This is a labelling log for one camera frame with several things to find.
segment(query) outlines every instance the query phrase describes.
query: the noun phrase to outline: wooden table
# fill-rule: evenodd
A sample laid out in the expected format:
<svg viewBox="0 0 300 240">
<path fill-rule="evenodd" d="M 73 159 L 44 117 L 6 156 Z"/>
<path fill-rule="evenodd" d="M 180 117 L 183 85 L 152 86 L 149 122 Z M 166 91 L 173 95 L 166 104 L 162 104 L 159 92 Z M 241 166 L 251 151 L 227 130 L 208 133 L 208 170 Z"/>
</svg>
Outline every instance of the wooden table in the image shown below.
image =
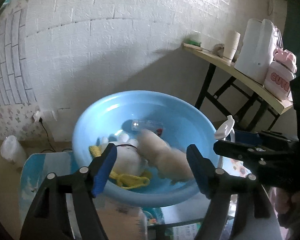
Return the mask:
<svg viewBox="0 0 300 240">
<path fill-rule="evenodd" d="M 244 106 L 234 115 L 235 117 L 237 117 L 238 122 L 242 120 L 243 116 L 246 114 L 248 109 L 254 104 L 255 101 L 259 101 L 261 103 L 259 110 L 257 111 L 256 115 L 245 130 L 251 131 L 267 110 L 269 110 L 271 114 L 275 117 L 274 121 L 268 128 L 268 130 L 270 130 L 279 118 L 279 116 L 287 110 L 289 110 L 290 108 L 292 108 L 293 103 L 291 101 L 279 101 L 272 94 L 270 94 L 262 85 L 235 69 L 234 63 L 232 63 L 230 60 L 226 60 L 216 55 L 213 55 L 207 50 L 198 51 L 186 47 L 183 47 L 183 49 L 191 52 L 192 54 L 200 58 L 203 58 L 204 60 L 210 63 L 206 78 L 203 82 L 200 94 L 195 104 L 195 107 L 197 109 L 200 109 L 203 100 L 207 98 L 225 116 L 230 115 L 231 113 L 217 100 L 219 96 L 230 86 L 235 87 L 248 98 L 248 101 L 244 104 Z M 216 67 L 219 67 L 222 70 L 228 72 L 231 75 L 231 78 L 223 86 L 221 86 L 221 88 L 214 95 L 211 95 L 210 93 L 208 93 L 208 88 L 210 86 Z M 253 95 L 249 96 L 247 93 L 245 93 L 235 84 L 233 84 L 233 82 L 236 79 L 240 80 L 243 84 L 245 84 L 247 87 L 253 90 Z"/>
</svg>

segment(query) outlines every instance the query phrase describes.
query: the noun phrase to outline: stack of paper cups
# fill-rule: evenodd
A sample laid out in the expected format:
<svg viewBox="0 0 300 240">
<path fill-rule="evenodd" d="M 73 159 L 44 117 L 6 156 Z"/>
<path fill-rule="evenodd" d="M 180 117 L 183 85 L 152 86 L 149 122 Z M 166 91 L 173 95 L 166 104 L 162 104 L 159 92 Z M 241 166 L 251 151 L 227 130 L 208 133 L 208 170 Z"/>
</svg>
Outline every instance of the stack of paper cups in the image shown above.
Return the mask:
<svg viewBox="0 0 300 240">
<path fill-rule="evenodd" d="M 238 48 L 240 39 L 240 33 L 236 31 L 229 31 L 225 42 L 225 51 L 223 52 L 223 57 L 232 60 L 234 54 Z"/>
</svg>

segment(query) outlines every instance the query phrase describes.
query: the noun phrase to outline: green curtain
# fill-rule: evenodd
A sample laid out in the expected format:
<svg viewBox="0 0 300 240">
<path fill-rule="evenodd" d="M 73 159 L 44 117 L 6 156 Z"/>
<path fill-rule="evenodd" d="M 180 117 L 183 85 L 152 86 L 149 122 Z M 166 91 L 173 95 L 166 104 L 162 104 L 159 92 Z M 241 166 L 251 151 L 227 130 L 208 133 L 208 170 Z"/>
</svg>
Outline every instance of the green curtain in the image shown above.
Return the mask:
<svg viewBox="0 0 300 240">
<path fill-rule="evenodd" d="M 297 57 L 297 76 L 300 76 L 300 0 L 287 1 L 287 18 L 282 37 L 283 48 Z"/>
</svg>

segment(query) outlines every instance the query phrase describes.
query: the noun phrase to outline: black power cord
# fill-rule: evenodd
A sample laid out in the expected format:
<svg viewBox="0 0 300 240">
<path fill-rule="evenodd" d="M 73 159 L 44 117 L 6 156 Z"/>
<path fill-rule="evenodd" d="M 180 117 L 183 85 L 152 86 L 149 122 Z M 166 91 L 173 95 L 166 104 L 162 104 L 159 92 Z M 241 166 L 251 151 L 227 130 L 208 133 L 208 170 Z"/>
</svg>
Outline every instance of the black power cord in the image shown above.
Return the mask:
<svg viewBox="0 0 300 240">
<path fill-rule="evenodd" d="M 48 139 L 48 143 L 49 143 L 49 145 L 50 145 L 50 147 L 51 147 L 51 149 L 52 150 L 50 150 L 50 149 L 46 149 L 46 150 L 43 150 L 41 153 L 43 153 L 43 152 L 45 152 L 45 151 L 52 151 L 52 152 L 56 152 L 56 150 L 54 149 L 54 147 L 52 146 L 52 144 L 51 144 L 51 142 L 50 142 L 50 139 L 49 139 L 49 135 L 48 135 L 48 132 L 47 132 L 47 130 L 46 130 L 46 128 L 44 127 L 44 125 L 43 125 L 43 123 L 42 123 L 42 118 L 40 117 L 40 119 L 39 119 L 39 123 L 42 125 L 42 128 L 46 131 L 46 134 L 47 134 L 47 139 Z"/>
</svg>

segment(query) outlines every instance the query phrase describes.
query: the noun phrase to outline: beige plush toy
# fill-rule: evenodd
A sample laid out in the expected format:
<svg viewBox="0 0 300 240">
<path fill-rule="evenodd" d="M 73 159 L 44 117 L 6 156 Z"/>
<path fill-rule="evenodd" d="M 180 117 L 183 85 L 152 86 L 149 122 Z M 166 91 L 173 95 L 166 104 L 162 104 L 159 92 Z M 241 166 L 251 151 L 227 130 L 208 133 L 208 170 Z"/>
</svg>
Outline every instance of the beige plush toy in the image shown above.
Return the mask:
<svg viewBox="0 0 300 240">
<path fill-rule="evenodd" d="M 142 130 L 138 136 L 138 153 L 148 160 L 149 166 L 158 169 L 158 176 L 172 180 L 172 184 L 193 179 L 194 176 L 186 154 L 171 148 L 164 140 L 149 130 Z"/>
</svg>

